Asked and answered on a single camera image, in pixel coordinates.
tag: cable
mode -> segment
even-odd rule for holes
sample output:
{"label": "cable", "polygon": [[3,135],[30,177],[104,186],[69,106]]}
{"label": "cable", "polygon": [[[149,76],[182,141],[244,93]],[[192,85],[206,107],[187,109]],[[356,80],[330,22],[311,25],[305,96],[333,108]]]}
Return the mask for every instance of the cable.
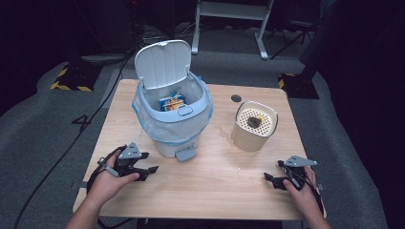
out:
{"label": "cable", "polygon": [[97,41],[97,43],[104,49],[106,49],[107,51],[110,52],[119,52],[119,53],[123,53],[123,52],[132,52],[137,48],[137,42],[136,42],[136,37],[134,37],[133,39],[133,46],[127,50],[127,51],[116,51],[113,50],[109,47],[107,47],[106,45],[103,44],[103,42],[100,40],[100,38],[96,35],[96,33],[93,31],[93,29],[91,28],[91,26],[89,25],[89,22],[87,21],[86,17],[84,16],[83,12],[81,11],[80,7],[77,5],[75,0],[72,0],[72,2],[75,5],[75,8],[77,9],[77,12],[80,14],[80,17],[83,19],[84,23],[86,24],[87,29],[89,30],[89,32],[92,34],[92,36],[95,38],[95,40]]}
{"label": "cable", "polygon": [[106,65],[112,65],[116,64],[119,62],[124,61],[128,56],[131,56],[131,53],[125,53],[123,56],[118,57],[118,58],[111,58],[111,59],[98,59],[98,60],[92,60],[90,58],[86,58],[86,56],[82,56],[81,59],[86,62],[89,65],[92,66],[106,66]]}
{"label": "cable", "polygon": [[[190,28],[192,28],[195,24],[196,24],[195,22],[194,22],[194,23],[191,23],[191,24],[188,25],[188,27],[186,27],[185,29],[182,29],[182,30],[180,30],[180,31],[176,31],[175,37],[176,37],[176,38],[183,38],[183,37],[186,37],[186,36],[194,35],[193,32],[187,33],[187,34],[185,34],[185,33],[186,33]],[[163,40],[168,40],[168,39],[170,39],[170,37],[167,36],[167,35],[159,34],[156,30],[148,30],[148,31],[145,31],[145,33],[144,33],[143,36],[142,36],[142,40],[143,40],[143,41],[144,41],[144,40],[155,40],[155,39],[157,39],[158,41],[163,41]]]}
{"label": "cable", "polygon": [[105,224],[101,221],[101,219],[98,219],[97,223],[98,223],[98,225],[99,225],[101,228],[103,228],[103,229],[115,229],[115,228],[118,228],[118,227],[122,226],[123,224],[125,224],[125,223],[127,223],[127,222],[129,222],[129,221],[131,221],[131,220],[133,220],[133,219],[126,219],[126,220],[124,220],[124,221],[122,221],[122,222],[120,222],[120,223],[118,223],[118,224],[116,224],[116,225],[114,225],[114,226],[107,226],[107,225],[105,225]]}
{"label": "cable", "polygon": [[[107,102],[108,98],[110,97],[110,95],[112,94],[119,78],[122,75],[122,70],[125,67],[126,63],[128,62],[128,60],[130,59],[131,56],[129,56],[125,61],[122,62],[121,66],[119,67],[119,73],[116,79],[116,82],[114,83],[113,88],[111,89],[111,91],[108,93],[107,97],[104,99],[104,101],[101,103],[100,106],[98,106],[97,110],[93,113],[92,117],[89,120],[89,123],[92,122],[93,118],[96,116],[96,114],[99,112],[99,110],[104,106],[104,104]],[[39,190],[39,188],[42,186],[42,184],[45,182],[45,180],[48,178],[48,176],[53,172],[54,168],[56,168],[56,166],[60,163],[60,161],[66,156],[66,154],[68,154],[70,152],[70,150],[74,147],[75,143],[78,141],[78,139],[81,137],[81,135],[83,134],[83,132],[86,130],[87,126],[89,124],[86,124],[83,126],[83,129],[78,133],[78,135],[75,137],[74,141],[71,143],[71,145],[67,148],[67,150],[62,154],[62,156],[57,160],[57,162],[53,165],[53,167],[48,171],[48,173],[41,179],[41,181],[38,183],[38,185],[36,185],[35,189],[32,191],[32,193],[30,194],[29,198],[27,199],[27,201],[24,203],[23,208],[21,209],[20,213],[18,214],[17,220],[15,221],[14,224],[14,229],[17,228],[18,223],[20,221],[20,219],[22,218],[24,211],[26,210],[28,204],[30,203],[30,201],[32,200],[33,196],[36,194],[36,192]]]}

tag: finger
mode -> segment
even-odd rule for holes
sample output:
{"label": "finger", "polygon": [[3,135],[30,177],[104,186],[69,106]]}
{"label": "finger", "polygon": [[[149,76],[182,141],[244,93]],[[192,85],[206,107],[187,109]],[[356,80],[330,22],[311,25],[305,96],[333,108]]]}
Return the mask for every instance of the finger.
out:
{"label": "finger", "polygon": [[299,193],[298,190],[295,188],[295,186],[289,180],[284,179],[283,184],[292,196],[298,195],[298,193]]}
{"label": "finger", "polygon": [[139,178],[139,173],[130,174],[124,177],[120,177],[119,181],[121,182],[122,186],[131,183],[134,180]]}
{"label": "finger", "polygon": [[121,150],[117,150],[114,154],[111,155],[111,157],[107,160],[107,165],[110,167],[114,167],[114,164],[116,163],[117,156],[121,154]]}
{"label": "finger", "polygon": [[305,173],[310,182],[316,184],[315,172],[310,167],[305,167]]}

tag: wooden table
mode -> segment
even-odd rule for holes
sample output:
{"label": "wooden table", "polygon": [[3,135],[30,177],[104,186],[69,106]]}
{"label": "wooden table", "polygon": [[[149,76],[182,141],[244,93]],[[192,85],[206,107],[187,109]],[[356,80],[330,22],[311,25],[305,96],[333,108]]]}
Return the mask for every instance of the wooden table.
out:
{"label": "wooden table", "polygon": [[[291,155],[307,157],[285,93],[280,89],[208,85],[214,101],[212,119],[202,132],[197,155],[189,161],[162,156],[141,129],[131,104],[137,80],[119,82],[84,180],[96,162],[116,147],[136,142],[141,152],[139,168],[159,166],[145,182],[125,186],[101,210],[102,216],[177,219],[302,219],[288,192],[275,190],[263,172],[283,177],[277,160]],[[248,153],[231,139],[235,114],[241,105],[231,100],[253,100],[279,115],[277,129],[263,149]],[[80,189],[74,211],[85,198]]]}

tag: chair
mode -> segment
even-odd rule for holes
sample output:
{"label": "chair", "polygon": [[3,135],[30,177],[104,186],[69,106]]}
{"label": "chair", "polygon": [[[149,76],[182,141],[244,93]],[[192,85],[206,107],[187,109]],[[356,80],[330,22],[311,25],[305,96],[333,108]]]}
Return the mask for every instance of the chair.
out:
{"label": "chair", "polygon": [[[286,3],[284,6],[284,13],[285,18],[282,32],[286,45],[272,55],[270,59],[276,57],[300,38],[302,38],[301,44],[304,44],[306,36],[309,38],[309,40],[311,40],[309,33],[317,31],[321,24],[321,9],[319,0],[292,0]],[[287,43],[284,30],[300,31],[300,34]]]}

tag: black cable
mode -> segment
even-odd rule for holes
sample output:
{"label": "black cable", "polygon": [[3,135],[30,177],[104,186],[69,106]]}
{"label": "black cable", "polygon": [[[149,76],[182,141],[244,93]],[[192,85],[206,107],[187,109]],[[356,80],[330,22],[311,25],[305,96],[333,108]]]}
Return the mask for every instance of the black cable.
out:
{"label": "black cable", "polygon": [[122,226],[123,224],[125,224],[125,223],[127,223],[127,222],[129,222],[129,221],[131,221],[131,220],[133,220],[133,219],[126,219],[126,220],[124,220],[124,221],[122,221],[122,222],[120,222],[120,223],[118,223],[118,224],[116,224],[116,225],[114,225],[114,226],[107,226],[107,225],[105,225],[105,224],[101,221],[101,219],[98,219],[97,223],[98,223],[98,226],[100,226],[100,227],[103,228],[103,229],[115,229],[115,228],[118,228],[118,227]]}
{"label": "black cable", "polygon": [[[92,36],[95,38],[95,40],[98,42],[98,44],[102,48],[106,49],[107,51],[110,51],[110,52],[122,52],[122,51],[113,50],[113,49],[107,47],[106,45],[104,45],[103,42],[100,40],[100,38],[96,35],[96,33],[91,28],[89,22],[87,21],[86,17],[84,16],[83,12],[81,11],[80,7],[77,5],[76,1],[72,0],[72,2],[74,3],[75,8],[77,9],[77,12],[80,14],[80,17],[83,19],[84,23],[86,24],[87,29],[92,34]],[[136,38],[134,38],[133,39],[133,46],[129,50],[123,51],[123,52],[133,52],[136,48],[137,48],[137,42],[136,42]]]}
{"label": "black cable", "polygon": [[[117,76],[116,82],[114,83],[113,88],[111,89],[111,91],[108,93],[107,97],[104,99],[104,101],[101,103],[101,105],[97,108],[97,110],[93,113],[92,117],[89,120],[89,123],[91,123],[91,121],[93,120],[93,118],[96,116],[96,114],[99,112],[99,110],[102,108],[102,106],[104,106],[104,104],[107,102],[108,98],[110,97],[110,95],[112,94],[114,87],[116,86],[120,76],[122,75],[122,70],[124,68],[124,66],[126,65],[126,63],[128,62],[128,60],[130,59],[131,56],[129,56],[125,61],[122,62],[121,66],[119,67],[119,74]],[[70,150],[72,149],[72,147],[74,147],[75,143],[78,141],[78,139],[81,137],[81,135],[83,134],[83,132],[86,130],[87,126],[89,124],[83,125],[83,129],[78,133],[78,135],[75,137],[74,141],[71,143],[71,145],[67,148],[67,150],[62,154],[62,156],[57,160],[57,162],[53,165],[53,167],[48,171],[48,173],[41,179],[41,181],[38,183],[38,185],[36,185],[35,189],[32,191],[32,193],[30,194],[29,198],[27,199],[27,201],[24,203],[23,208],[21,209],[20,213],[18,214],[17,220],[15,221],[14,224],[14,229],[17,228],[18,223],[21,219],[21,217],[24,214],[24,211],[26,210],[28,204],[30,203],[30,201],[32,200],[33,196],[36,194],[36,192],[39,190],[39,188],[42,186],[42,184],[45,182],[45,180],[48,178],[48,176],[51,174],[51,172],[53,172],[54,168],[56,168],[56,166],[60,163],[60,161],[66,156],[66,154],[68,154],[70,152]]]}
{"label": "black cable", "polygon": [[86,62],[89,65],[92,66],[106,66],[106,65],[113,65],[122,61],[125,61],[128,57],[132,55],[131,52],[125,53],[122,57],[118,58],[110,58],[110,59],[104,59],[104,60],[91,60],[91,59],[86,59],[85,56],[81,56],[81,59]]}

